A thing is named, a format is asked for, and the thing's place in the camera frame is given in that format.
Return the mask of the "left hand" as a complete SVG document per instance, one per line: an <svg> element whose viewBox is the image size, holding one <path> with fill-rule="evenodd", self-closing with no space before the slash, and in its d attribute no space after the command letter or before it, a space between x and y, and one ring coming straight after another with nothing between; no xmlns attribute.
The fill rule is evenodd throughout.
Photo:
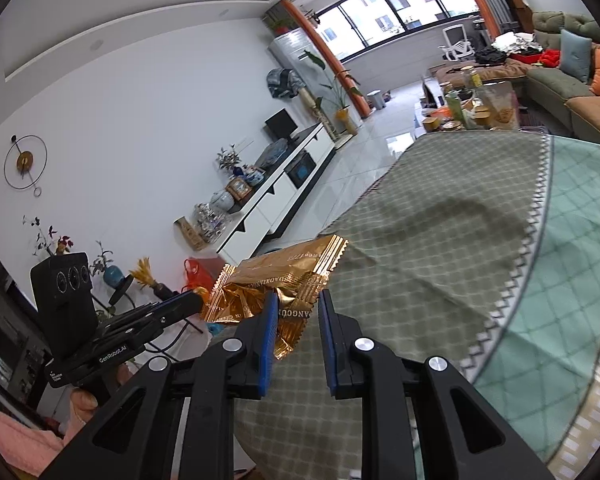
<svg viewBox="0 0 600 480"><path fill-rule="evenodd" d="M67 444L85 427L98 410L96 398L89 392L74 388L70 394L70 416L64 443Z"/></svg>

